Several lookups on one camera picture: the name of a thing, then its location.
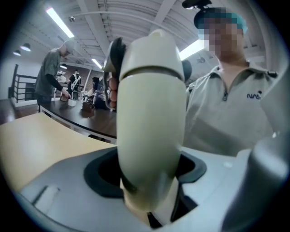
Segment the white ceiling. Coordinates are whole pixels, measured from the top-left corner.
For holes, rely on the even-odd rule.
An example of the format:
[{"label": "white ceiling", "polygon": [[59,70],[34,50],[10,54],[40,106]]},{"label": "white ceiling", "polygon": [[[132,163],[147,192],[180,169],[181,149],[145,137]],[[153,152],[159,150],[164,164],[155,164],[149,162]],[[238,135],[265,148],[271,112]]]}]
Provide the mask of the white ceiling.
[{"label": "white ceiling", "polygon": [[[228,7],[241,14],[248,25],[245,35],[246,57],[258,65],[265,66],[265,49],[258,22],[248,7],[246,0],[212,0],[212,7]],[[47,15],[45,10],[53,7],[64,23],[75,35],[75,51],[67,60],[70,64],[93,66],[95,58],[101,65],[112,40],[122,37],[126,44],[137,38],[147,36],[158,28],[150,22],[132,18],[129,15],[152,20],[169,28],[174,33],[178,48],[183,50],[198,39],[197,29],[193,25],[196,10],[186,10],[181,0],[50,0],[36,1],[30,9],[29,17],[18,30],[22,36],[42,52],[60,46],[67,40],[67,35]],[[90,11],[112,11],[118,14],[90,14],[76,16],[75,22],[69,22],[69,16]],[[192,79],[209,72],[217,65],[216,58],[209,51],[201,51],[188,59],[193,66]]]}]

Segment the gray cap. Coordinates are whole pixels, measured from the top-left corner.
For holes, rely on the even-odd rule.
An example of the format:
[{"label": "gray cap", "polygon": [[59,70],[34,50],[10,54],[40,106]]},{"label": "gray cap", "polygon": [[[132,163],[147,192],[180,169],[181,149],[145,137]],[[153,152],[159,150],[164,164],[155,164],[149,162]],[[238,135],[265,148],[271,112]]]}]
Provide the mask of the gray cap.
[{"label": "gray cap", "polygon": [[67,51],[72,54],[74,49],[74,42],[72,40],[67,40],[64,42],[64,45],[67,47]]}]

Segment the railing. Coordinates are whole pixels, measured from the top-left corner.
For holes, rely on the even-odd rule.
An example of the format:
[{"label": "railing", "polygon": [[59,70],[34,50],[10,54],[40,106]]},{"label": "railing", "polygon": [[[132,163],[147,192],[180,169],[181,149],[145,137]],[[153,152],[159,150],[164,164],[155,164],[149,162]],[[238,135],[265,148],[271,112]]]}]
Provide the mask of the railing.
[{"label": "railing", "polygon": [[[14,78],[14,89],[13,89],[13,97],[16,99],[16,102],[18,101],[29,101],[29,100],[35,100],[35,90],[34,85],[36,82],[36,77],[26,76],[26,75],[20,75],[15,74]],[[61,83],[61,86],[67,88],[67,83]],[[79,86],[78,88],[78,95],[80,97],[81,91],[83,90],[84,86]],[[56,97],[59,98],[61,96],[60,91],[56,91]]]}]

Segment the gray shirt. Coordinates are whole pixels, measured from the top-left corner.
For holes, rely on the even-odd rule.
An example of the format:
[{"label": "gray shirt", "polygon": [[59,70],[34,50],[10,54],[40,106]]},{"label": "gray shirt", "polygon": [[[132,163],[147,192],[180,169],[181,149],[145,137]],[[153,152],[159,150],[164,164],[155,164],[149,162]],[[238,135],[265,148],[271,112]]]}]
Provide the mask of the gray shirt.
[{"label": "gray shirt", "polygon": [[53,91],[53,86],[48,82],[45,77],[46,74],[56,75],[59,70],[60,65],[60,52],[57,48],[52,49],[44,58],[40,71],[37,76],[35,83],[35,92],[42,96],[51,96]]},{"label": "gray shirt", "polygon": [[191,83],[184,146],[236,156],[270,136],[273,130],[259,102],[274,80],[267,70],[250,63],[226,97],[218,67]]}]

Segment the wooden floor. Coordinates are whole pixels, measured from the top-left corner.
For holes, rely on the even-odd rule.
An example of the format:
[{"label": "wooden floor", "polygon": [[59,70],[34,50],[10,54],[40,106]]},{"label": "wooden floor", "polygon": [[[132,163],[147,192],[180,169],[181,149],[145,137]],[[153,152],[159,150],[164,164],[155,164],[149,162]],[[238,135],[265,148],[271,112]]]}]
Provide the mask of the wooden floor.
[{"label": "wooden floor", "polygon": [[0,125],[37,112],[37,104],[15,108],[10,99],[0,100]]}]

